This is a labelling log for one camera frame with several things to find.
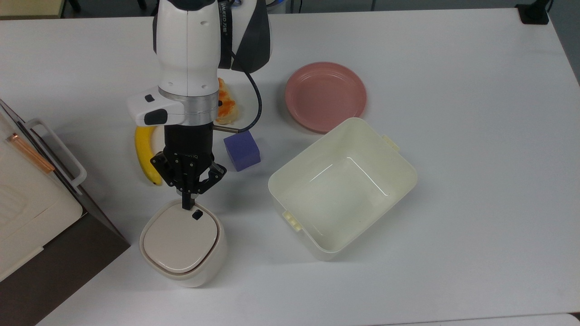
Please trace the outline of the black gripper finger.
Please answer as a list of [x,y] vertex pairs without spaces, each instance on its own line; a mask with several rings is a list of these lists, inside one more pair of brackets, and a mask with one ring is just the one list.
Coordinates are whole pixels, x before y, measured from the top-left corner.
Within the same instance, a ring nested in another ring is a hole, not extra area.
[[208,178],[200,180],[200,175],[197,175],[195,167],[195,164],[191,163],[187,173],[187,210],[192,209],[195,204],[195,198],[199,194],[207,192],[207,190],[222,180],[223,176],[227,173],[224,166],[211,163],[208,169]]
[[186,176],[184,176],[182,169],[182,157],[174,153],[157,153],[150,162],[162,180],[180,192],[182,208],[188,210],[188,192]]

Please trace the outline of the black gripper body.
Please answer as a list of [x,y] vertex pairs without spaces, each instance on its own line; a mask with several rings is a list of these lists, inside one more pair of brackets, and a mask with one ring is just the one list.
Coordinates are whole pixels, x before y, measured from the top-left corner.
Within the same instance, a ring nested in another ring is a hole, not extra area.
[[167,184],[183,191],[205,193],[212,183],[199,177],[211,166],[213,125],[164,126],[164,155],[168,163]]

